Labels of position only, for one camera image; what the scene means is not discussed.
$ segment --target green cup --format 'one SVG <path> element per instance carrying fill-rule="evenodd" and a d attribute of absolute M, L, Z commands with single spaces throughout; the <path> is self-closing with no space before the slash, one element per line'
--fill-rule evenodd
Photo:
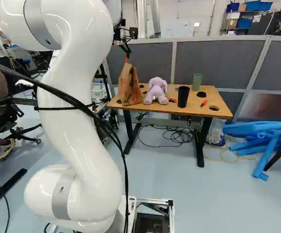
<path fill-rule="evenodd" d="M 202 74 L 193 74 L 193 91 L 198 91 L 202 83 Z"/>

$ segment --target black table frame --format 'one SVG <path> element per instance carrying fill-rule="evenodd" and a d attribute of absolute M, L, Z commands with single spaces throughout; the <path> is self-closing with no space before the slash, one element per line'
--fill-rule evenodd
<path fill-rule="evenodd" d="M 130 111 L 123 110 L 123 116 L 125 121 L 126 132 L 128 136 L 128 142 L 126 143 L 123 152 L 124 154 L 129 154 L 133 146 L 133 143 L 135 141 L 135 138 L 137 137 L 137 134 L 140 130 L 141 123 L 137 123 L 135 128 L 133 129 Z M 211 122 L 212 122 L 212 117 L 204 117 L 201 130 L 193 131 L 198 167 L 204 167 L 203 146 L 206 141 L 206 137 L 208 135 Z"/>
<path fill-rule="evenodd" d="M 0 199 L 25 175 L 26 169 L 19 170 L 14 176 L 11 177 L 3 186 L 0 188 Z"/>

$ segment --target gray floor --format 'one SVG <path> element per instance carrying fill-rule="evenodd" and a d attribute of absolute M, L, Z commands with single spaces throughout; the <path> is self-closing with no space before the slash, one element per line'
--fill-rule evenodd
<path fill-rule="evenodd" d="M 39 123 L 32 107 L 21 106 L 25 116 L 21 127 Z M 151 145 L 170 145 L 162 138 L 162 130 L 146 127 L 140 136 Z M 9 233 L 41 233 L 45 221 L 34 216 L 23 202 L 23 191 L 29 178 L 42 167 L 64 163 L 64 159 L 46 140 L 42 129 L 29 136 L 40 136 L 42 144 L 19 144 L 10 157 L 0 162 L 0 182 L 7 180 L 20 168 L 27 174 L 8 192 L 11 209 Z M 119 138 L 125 144 L 124 125 Z M 114 144 L 107 146 L 123 173 L 123 163 Z M 206 147 L 209 158 L 218 158 L 219 149 Z M 231 152 L 226 159 L 234 160 Z M 281 232 L 281 159 L 267 173 L 269 180 L 256 180 L 251 173 L 258 160 L 239 160 L 237 163 L 205 160 L 198 168 L 193 143 L 180 148 L 148 148 L 136 141 L 127 157 L 130 194 L 138 198 L 170 198 L 175 202 L 175 231 L 177 233 L 247 233 Z M 0 201 L 0 233 L 7 220 L 4 200 Z"/>

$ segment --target wooden table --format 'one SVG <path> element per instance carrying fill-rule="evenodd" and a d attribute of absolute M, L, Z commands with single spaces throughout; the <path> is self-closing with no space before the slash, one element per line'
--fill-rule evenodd
<path fill-rule="evenodd" d="M 141 88 L 141 92 L 147 91 L 147 83 L 140 83 L 144 85 Z M 172 99 L 178 99 L 178 91 L 180 84 L 169 84 L 167 97 Z M 198 116 L 203 117 L 203 124 L 201 130 L 194 130 L 193 135 L 196 143 L 196 152 L 197 152 L 197 165 L 199 167 L 204 167 L 204 158 L 203 158 L 203 146 L 206 139 L 206 136 L 209 132 L 209 128 L 212 122 L 213 117 L 217 118 L 232 118 L 232 113 L 223 101 L 222 97 L 218 93 L 217 89 L 214 86 L 201 86 L 199 91 L 203 91 L 207 94 L 205 98 L 200 98 L 196 94 L 197 92 L 192 91 L 192 85 L 184 85 L 190 87 L 189 97 L 187 100 L 186 108 L 179 108 L 177 103 L 169 102 L 167 105 L 160 105 L 157 101 L 154 101 L 150 105 L 145 105 L 143 103 L 123 106 L 121 103 L 117 103 L 119 96 L 116 95 L 107 105 L 108 108 L 113 109 L 123 109 L 123 115 L 125 120 L 125 126 L 127 135 L 129 138 L 128 143 L 125 146 L 124 153 L 128 154 L 133 145 L 133 142 L 138 134 L 138 131 L 141 127 L 141 123 L 137 123 L 135 128 L 132 127 L 132 120 L 130 110 L 140 110 L 146 112 L 157 112 L 157 113 L 170 113 L 170 114 L 179 114 L 179 115 L 189 115 L 189 116 Z M 199 108 L 201 103 L 207 100 L 208 103 Z"/>

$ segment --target stuffed animal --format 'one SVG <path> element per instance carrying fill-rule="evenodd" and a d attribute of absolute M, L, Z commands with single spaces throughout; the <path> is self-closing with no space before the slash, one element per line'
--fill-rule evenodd
<path fill-rule="evenodd" d="M 151 104 L 155 98 L 160 104 L 168 104 L 169 100 L 165 97 L 168 92 L 168 84 L 165 80 L 159 77 L 149 80 L 147 96 L 143 101 L 143 104 Z"/>

